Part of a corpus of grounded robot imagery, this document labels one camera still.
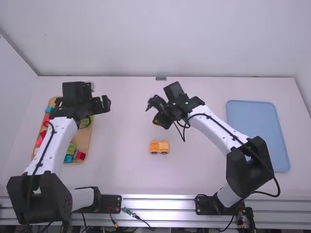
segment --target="blue mat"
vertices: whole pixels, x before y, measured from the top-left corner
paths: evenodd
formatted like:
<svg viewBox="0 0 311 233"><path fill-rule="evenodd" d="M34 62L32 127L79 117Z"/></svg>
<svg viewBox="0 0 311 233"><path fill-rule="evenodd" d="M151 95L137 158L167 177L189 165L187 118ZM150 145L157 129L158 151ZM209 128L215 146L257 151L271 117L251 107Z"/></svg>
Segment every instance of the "blue mat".
<svg viewBox="0 0 311 233"><path fill-rule="evenodd" d="M226 108L228 124L232 128L266 141L274 172L288 172L291 165L276 107L269 102L230 100Z"/></svg>

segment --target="toy car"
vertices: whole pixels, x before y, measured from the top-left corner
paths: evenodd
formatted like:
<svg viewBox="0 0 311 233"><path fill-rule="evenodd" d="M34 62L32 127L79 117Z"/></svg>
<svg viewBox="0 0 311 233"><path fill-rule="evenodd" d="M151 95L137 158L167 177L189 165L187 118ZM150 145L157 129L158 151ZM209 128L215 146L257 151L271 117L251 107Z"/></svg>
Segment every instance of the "toy car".
<svg viewBox="0 0 311 233"><path fill-rule="evenodd" d="M150 143L150 148L149 148L149 152L151 154L167 154L168 152L170 152L170 144L168 141L156 141L153 140Z"/></svg>

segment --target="connector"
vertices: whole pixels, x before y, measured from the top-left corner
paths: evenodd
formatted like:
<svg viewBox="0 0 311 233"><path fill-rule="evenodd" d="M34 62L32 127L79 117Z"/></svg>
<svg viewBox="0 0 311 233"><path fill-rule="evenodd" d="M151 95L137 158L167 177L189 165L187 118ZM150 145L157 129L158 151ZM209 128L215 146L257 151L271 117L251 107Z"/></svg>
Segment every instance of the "connector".
<svg viewBox="0 0 311 233"><path fill-rule="evenodd" d="M125 212L126 214L128 214L131 217L136 218L136 216L137 216L133 211L131 211L130 209L128 209L126 207L123 207L122 211Z"/></svg>

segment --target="green block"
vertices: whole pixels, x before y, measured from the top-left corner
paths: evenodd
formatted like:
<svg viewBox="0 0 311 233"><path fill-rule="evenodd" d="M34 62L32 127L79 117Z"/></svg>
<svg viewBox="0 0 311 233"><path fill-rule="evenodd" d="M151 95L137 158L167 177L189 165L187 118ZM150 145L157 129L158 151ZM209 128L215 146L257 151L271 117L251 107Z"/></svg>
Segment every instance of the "green block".
<svg viewBox="0 0 311 233"><path fill-rule="evenodd" d="M84 128L86 126L89 126L93 123L94 121L94 116L91 115L89 118L85 118L85 119L82 119L81 122L80 122L80 128Z"/></svg>
<svg viewBox="0 0 311 233"><path fill-rule="evenodd" d="M69 154L69 155L72 155L72 156L73 156L75 150L76 150L76 144L70 143L69 146L68 146L68 148L67 148L66 154Z"/></svg>
<svg viewBox="0 0 311 233"><path fill-rule="evenodd" d="M89 119L85 118L83 120L81 120L81 125L88 125L89 124Z"/></svg>

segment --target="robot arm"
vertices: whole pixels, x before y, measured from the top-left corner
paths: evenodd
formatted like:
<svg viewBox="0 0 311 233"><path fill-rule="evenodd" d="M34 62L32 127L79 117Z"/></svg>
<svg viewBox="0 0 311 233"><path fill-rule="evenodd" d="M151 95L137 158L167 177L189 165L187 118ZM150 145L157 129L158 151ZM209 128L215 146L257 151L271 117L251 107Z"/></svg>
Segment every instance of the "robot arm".
<svg viewBox="0 0 311 233"><path fill-rule="evenodd" d="M185 126L188 124L202 132L226 155L227 183L211 197L210 203L217 213L224 213L274 179L269 152L262 138L257 136L251 139L231 128L213 114L201 99L189 98L179 82L166 86L164 91L168 103L158 95L148 101L146 111L151 107L158 110L153 123L169 129L175 121L183 120Z"/></svg>
<svg viewBox="0 0 311 233"><path fill-rule="evenodd" d="M11 177L7 191L20 224L68 221L71 212L101 207L97 187L69 191L59 179L68 145L82 119L110 111L107 96L92 97L93 84L63 83L62 106L51 111L47 134L21 176Z"/></svg>

